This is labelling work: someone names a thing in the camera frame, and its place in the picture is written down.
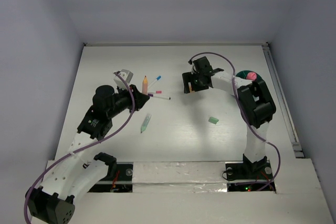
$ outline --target marker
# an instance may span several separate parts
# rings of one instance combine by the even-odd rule
[[[160,80],[161,79],[161,76],[158,76],[154,81],[152,81],[152,83],[151,84],[149,84],[148,85],[148,89],[150,89],[154,84],[156,84],[156,82],[158,81],[158,80]]]
[[[160,99],[165,99],[165,100],[170,100],[170,97],[167,97],[165,95],[160,95],[160,94],[148,94],[150,97],[154,97],[154,98],[160,98]]]
[[[148,92],[148,94],[161,94],[162,91],[161,90],[156,90],[156,91],[150,91]]]
[[[147,81],[147,77],[145,76],[145,78],[142,81],[142,93],[143,94],[147,94],[148,93],[148,81]]]
[[[140,129],[140,133],[144,132],[147,128],[147,125],[149,123],[149,120],[151,119],[152,117],[152,114],[147,114],[146,117],[145,117],[145,120],[143,120],[143,123],[141,125],[141,129]]]

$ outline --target robotic arm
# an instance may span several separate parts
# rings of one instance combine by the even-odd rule
[[[213,69],[207,58],[201,57],[189,61],[191,72],[182,74],[184,93],[201,91],[210,88],[221,89],[234,95],[232,79],[235,78],[238,99],[247,117],[247,122],[261,137],[265,138],[269,122],[276,111],[274,101],[264,80],[245,80],[225,72]],[[243,154],[243,163],[227,164],[227,178],[256,179],[258,173],[268,167],[265,142],[258,139],[250,127],[247,127],[247,144]]]
[[[128,70],[118,72],[128,84],[133,74]],[[118,93],[105,85],[96,89],[93,105],[77,128],[71,143],[69,158],[59,163],[53,172],[34,188],[28,201],[30,214],[46,223],[66,224],[75,210],[75,203],[102,178],[113,180],[117,172],[117,159],[106,153],[96,155],[95,147],[78,153],[75,150],[102,140],[112,128],[112,118],[123,110],[132,109],[132,99],[125,84],[115,77]],[[140,93],[136,86],[130,85],[135,110],[140,110],[149,96]]]

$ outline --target blue marker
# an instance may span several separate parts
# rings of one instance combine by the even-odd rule
[[[151,84],[148,85],[148,90],[149,90],[154,84],[156,84],[156,82],[157,82],[158,80],[160,80],[160,79],[161,79],[161,76],[158,76],[153,82],[151,82]]]

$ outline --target green marker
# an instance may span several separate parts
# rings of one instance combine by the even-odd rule
[[[144,132],[147,128],[147,125],[149,123],[149,120],[151,119],[152,114],[147,114],[145,120],[143,120],[143,123],[141,125],[141,133]]]

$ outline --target green eraser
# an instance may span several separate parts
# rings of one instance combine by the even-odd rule
[[[218,123],[218,119],[217,118],[213,118],[212,116],[210,116],[210,118],[209,118],[209,123],[213,123],[213,124],[216,124],[216,123]]]

